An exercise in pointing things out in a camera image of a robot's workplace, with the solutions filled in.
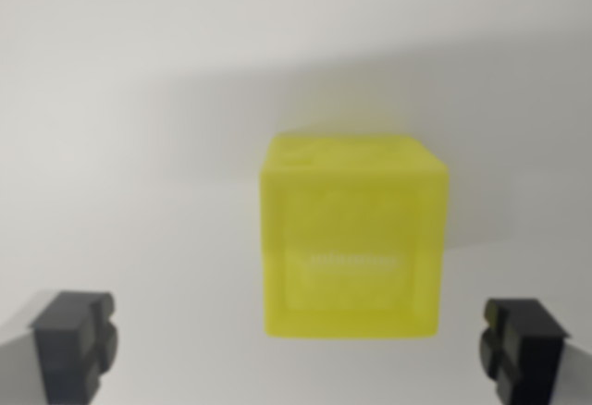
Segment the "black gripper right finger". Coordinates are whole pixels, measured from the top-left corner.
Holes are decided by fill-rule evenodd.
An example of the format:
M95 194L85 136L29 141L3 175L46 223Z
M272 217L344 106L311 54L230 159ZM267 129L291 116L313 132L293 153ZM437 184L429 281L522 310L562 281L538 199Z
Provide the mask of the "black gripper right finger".
M591 313L572 321L540 300L492 298L479 360L502 404L591 402Z

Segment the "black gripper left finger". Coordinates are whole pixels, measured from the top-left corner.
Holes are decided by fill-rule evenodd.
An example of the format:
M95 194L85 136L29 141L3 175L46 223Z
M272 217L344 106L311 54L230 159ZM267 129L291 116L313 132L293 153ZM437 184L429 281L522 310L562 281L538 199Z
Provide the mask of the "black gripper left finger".
M1 323L3 404L90 404L117 357L107 291L44 289Z

